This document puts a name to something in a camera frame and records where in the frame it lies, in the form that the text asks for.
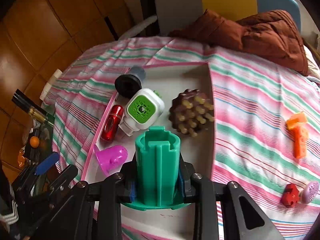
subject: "red perfume atomizer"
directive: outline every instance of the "red perfume atomizer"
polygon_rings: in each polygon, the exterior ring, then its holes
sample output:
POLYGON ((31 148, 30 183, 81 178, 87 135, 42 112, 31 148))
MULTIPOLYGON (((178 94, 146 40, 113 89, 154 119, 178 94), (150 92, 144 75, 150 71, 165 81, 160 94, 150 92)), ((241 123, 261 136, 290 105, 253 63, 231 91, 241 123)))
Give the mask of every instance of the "red perfume atomizer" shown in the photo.
POLYGON ((101 133, 101 139, 112 142, 115 138, 118 124, 121 121, 123 116, 124 109, 122 106, 114 105, 110 111, 110 114, 107 117, 106 124, 104 125, 104 129, 101 133))

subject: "green and white toy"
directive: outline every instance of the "green and white toy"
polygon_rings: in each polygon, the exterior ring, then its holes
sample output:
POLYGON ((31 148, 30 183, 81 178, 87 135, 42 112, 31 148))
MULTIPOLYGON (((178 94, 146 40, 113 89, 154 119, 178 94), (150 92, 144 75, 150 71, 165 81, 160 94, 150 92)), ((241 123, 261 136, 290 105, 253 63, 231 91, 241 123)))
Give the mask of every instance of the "green and white toy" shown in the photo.
POLYGON ((125 106, 119 127, 127 136, 149 128, 164 111, 164 102, 151 89, 140 89, 125 106))

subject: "orange ball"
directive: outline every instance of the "orange ball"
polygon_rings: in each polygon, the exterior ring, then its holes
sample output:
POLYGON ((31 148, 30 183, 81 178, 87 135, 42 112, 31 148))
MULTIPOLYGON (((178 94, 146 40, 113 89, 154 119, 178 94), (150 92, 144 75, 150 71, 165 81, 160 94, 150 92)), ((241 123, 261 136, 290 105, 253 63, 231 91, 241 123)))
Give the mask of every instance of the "orange ball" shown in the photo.
POLYGON ((33 148, 37 148, 39 146, 40 140, 37 136, 32 136, 30 138, 30 145, 33 148))

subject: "purple plastic cup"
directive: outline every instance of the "purple plastic cup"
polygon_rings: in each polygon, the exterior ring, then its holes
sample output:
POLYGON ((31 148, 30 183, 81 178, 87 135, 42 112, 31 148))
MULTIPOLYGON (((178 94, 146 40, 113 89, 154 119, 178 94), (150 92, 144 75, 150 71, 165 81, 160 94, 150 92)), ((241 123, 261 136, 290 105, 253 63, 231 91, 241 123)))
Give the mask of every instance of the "purple plastic cup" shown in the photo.
POLYGON ((107 177, 109 176, 110 170, 124 164, 128 157, 127 149, 121 145, 115 145, 101 151, 94 145, 93 149, 96 153, 100 168, 107 177))
POLYGON ((319 183, 317 181, 312 181, 306 187, 303 189, 300 201, 302 204, 308 204, 310 203, 315 196, 318 194, 319 190, 319 183))

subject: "tiled floor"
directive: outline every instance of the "tiled floor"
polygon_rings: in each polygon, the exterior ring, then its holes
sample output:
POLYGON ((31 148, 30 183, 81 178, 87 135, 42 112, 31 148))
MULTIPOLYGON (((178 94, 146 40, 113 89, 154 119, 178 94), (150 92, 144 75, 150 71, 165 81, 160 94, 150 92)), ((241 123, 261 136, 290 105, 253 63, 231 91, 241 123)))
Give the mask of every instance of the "tiled floor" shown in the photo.
POLYGON ((0 157, 9 180, 29 117, 11 102, 16 89, 35 103, 57 68, 133 26, 124 0, 16 0, 0 22, 0 157), (112 35, 107 22, 112 25, 112 35))

